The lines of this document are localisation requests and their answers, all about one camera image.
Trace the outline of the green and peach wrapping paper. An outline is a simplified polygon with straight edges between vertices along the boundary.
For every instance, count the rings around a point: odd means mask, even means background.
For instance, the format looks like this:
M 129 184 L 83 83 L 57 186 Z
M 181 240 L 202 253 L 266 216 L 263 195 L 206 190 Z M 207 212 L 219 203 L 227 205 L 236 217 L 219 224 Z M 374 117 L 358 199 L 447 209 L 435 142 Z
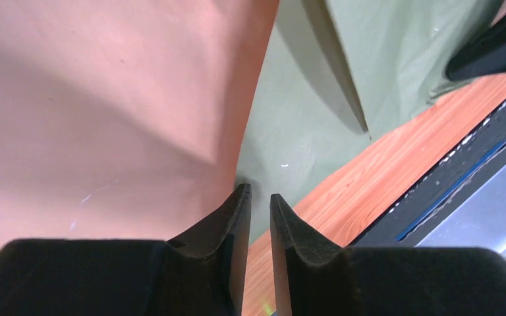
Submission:
M 0 1 L 0 249 L 168 240 L 252 186 L 343 246 L 506 98 L 443 77 L 506 1 Z

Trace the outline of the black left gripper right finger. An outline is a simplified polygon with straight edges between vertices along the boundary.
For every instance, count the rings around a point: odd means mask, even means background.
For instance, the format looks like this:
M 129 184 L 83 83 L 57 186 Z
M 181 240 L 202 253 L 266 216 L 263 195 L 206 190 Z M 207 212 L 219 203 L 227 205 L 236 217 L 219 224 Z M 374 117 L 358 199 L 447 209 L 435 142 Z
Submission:
M 278 315 L 506 315 L 506 260 L 484 248 L 341 247 L 270 199 Z

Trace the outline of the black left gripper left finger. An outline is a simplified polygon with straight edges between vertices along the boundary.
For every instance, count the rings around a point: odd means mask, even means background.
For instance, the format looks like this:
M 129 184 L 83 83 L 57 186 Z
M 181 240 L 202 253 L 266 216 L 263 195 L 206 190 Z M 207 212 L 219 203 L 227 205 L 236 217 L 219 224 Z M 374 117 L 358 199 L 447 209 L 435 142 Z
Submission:
M 164 240 L 18 239 L 0 250 L 0 315 L 240 315 L 251 187 Z

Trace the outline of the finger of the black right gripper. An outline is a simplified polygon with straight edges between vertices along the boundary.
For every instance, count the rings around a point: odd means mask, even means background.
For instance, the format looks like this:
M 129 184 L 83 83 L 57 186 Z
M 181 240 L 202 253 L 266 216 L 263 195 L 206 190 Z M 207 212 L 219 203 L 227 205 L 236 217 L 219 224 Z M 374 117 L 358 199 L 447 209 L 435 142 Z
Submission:
M 464 45 L 447 63 L 451 81 L 506 73 L 506 15 Z

